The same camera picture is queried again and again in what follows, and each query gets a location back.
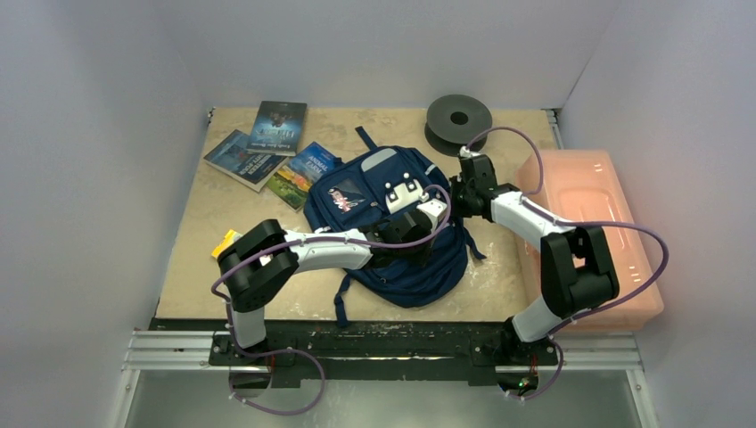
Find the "aluminium frame rail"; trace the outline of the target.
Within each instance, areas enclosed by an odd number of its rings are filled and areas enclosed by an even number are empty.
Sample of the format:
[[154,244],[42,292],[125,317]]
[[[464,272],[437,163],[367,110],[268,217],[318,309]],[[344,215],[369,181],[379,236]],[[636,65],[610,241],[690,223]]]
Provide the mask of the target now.
[[[211,331],[136,331],[132,333],[120,367],[115,407],[106,425],[124,427],[140,374],[148,371],[227,372],[212,366]],[[657,427],[658,417],[647,390],[642,359],[632,333],[567,333],[557,342],[564,354],[563,371],[619,371],[629,383],[631,402],[642,427]]]

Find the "navy blue student backpack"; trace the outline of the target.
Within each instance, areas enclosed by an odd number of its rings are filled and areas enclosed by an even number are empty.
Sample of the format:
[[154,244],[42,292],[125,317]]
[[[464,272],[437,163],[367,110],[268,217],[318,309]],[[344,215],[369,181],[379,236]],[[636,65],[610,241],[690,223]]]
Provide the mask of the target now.
[[450,189],[440,169],[415,148],[379,146],[362,127],[356,129],[367,152],[349,162],[337,161],[309,189],[303,213],[318,232],[357,228],[375,248],[366,267],[349,269],[334,296],[337,324],[348,325],[343,295],[352,281],[402,308],[419,308],[444,297],[461,281],[468,258],[485,258],[460,217],[433,241],[416,245],[427,232],[409,224],[416,202],[399,201],[398,189],[431,188],[440,199]]

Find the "animal farm book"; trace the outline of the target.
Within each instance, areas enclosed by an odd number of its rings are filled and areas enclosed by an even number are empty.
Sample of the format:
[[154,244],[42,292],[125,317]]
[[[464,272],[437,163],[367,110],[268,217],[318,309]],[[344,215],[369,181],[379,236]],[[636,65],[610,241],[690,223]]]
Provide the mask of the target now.
[[337,157],[317,142],[293,156],[267,181],[266,188],[292,210],[303,208],[311,187],[335,168]]

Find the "blue cover book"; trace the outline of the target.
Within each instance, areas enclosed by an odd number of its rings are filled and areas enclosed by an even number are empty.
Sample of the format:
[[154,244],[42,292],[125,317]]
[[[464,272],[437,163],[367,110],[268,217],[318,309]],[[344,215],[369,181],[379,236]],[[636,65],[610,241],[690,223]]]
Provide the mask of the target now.
[[235,129],[203,156],[212,168],[259,193],[288,157],[253,152],[247,148],[248,136]]

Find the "dark grey filament spool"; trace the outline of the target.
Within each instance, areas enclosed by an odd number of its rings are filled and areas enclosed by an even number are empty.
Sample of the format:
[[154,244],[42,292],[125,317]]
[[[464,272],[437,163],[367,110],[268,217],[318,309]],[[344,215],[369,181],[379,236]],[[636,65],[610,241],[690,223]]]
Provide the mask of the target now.
[[481,132],[493,126],[489,108],[469,95],[443,95],[426,111],[424,135],[437,152],[457,156]]

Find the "pink eraser stick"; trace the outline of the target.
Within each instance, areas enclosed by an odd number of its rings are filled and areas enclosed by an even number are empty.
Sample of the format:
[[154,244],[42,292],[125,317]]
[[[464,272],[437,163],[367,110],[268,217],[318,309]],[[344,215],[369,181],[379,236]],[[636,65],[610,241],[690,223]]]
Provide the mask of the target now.
[[333,203],[341,212],[349,212],[355,207],[355,203],[349,198],[349,195],[343,193],[338,187],[329,190]]

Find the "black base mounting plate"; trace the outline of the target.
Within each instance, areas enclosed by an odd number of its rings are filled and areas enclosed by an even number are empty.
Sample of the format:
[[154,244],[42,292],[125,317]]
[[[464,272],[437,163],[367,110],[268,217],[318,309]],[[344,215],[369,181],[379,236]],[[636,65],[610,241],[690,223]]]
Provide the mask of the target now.
[[533,391],[538,370],[560,359],[547,340],[510,345],[500,323],[369,322],[339,327],[333,321],[271,320],[267,338],[244,353],[234,348],[221,320],[158,319],[151,332],[172,336],[206,333],[201,366],[233,373],[261,371],[275,388],[304,380],[458,381],[503,384]]

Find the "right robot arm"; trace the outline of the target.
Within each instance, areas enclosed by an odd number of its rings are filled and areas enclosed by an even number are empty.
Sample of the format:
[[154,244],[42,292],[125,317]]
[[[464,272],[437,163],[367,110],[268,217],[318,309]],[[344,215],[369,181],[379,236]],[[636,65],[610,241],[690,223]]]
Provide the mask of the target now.
[[531,204],[516,186],[499,184],[488,156],[460,152],[460,173],[451,177],[452,214],[482,217],[529,243],[540,257],[540,295],[505,321],[500,349],[521,363],[562,321],[618,297],[618,280],[600,226],[564,226]]

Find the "colourful crayon box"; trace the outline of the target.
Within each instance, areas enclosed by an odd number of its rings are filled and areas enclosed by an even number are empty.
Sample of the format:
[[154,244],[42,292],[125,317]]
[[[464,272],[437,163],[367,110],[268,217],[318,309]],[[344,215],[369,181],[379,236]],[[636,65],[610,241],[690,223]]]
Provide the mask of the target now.
[[218,257],[223,251],[225,251],[228,247],[230,247],[232,244],[238,241],[241,237],[242,237],[241,233],[233,229],[229,229],[224,235],[221,242],[211,252],[211,257],[213,259],[218,259]]

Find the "dark cover book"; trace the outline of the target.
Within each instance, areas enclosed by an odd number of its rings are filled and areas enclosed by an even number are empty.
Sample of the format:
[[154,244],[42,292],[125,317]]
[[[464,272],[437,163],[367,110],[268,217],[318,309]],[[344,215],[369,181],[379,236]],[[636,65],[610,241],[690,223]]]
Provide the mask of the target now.
[[292,157],[297,154],[308,105],[262,101],[251,128],[249,152]]

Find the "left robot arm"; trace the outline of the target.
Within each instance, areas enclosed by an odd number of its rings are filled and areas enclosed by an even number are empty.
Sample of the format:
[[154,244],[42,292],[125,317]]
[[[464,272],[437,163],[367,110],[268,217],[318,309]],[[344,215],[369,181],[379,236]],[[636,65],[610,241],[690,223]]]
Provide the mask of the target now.
[[384,268],[397,259],[426,260],[432,241],[448,220],[437,201],[420,204],[393,220],[342,232],[303,234],[268,219],[217,257],[220,283],[233,335],[231,352],[245,365],[265,356],[265,306],[294,275],[329,268]]

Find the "translucent orange plastic box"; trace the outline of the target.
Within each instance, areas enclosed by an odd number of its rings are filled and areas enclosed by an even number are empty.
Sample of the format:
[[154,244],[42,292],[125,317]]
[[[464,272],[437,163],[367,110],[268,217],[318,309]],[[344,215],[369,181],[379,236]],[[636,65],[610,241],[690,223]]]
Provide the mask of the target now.
[[[545,168],[542,191],[530,199],[557,216],[572,221],[610,220],[632,223],[620,181],[605,151],[548,150],[541,153]],[[620,281],[622,298],[636,290],[653,269],[639,232],[607,227],[607,242]],[[602,313],[567,325],[567,332],[639,331],[664,309],[656,284],[637,297]]]

